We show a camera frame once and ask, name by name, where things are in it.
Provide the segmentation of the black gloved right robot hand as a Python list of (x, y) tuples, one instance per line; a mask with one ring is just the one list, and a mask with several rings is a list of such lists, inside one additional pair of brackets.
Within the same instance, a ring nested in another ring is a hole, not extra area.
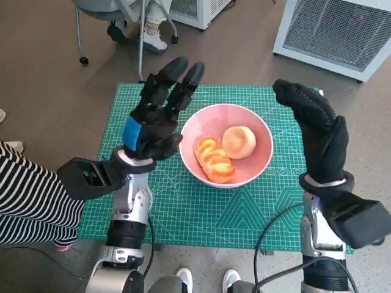
[(304, 85), (276, 80), (272, 88), (279, 104), (291, 108), (301, 132), (307, 174), (319, 184), (344, 179), (348, 146), (345, 117), (328, 100)]

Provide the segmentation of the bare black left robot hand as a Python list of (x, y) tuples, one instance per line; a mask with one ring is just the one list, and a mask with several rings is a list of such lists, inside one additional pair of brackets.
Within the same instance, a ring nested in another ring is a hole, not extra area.
[(190, 105), (205, 72), (202, 62), (187, 67), (188, 59), (178, 57), (144, 82), (141, 99), (123, 129), (123, 149), (129, 157), (163, 161), (178, 151), (183, 139), (175, 131), (179, 114)]

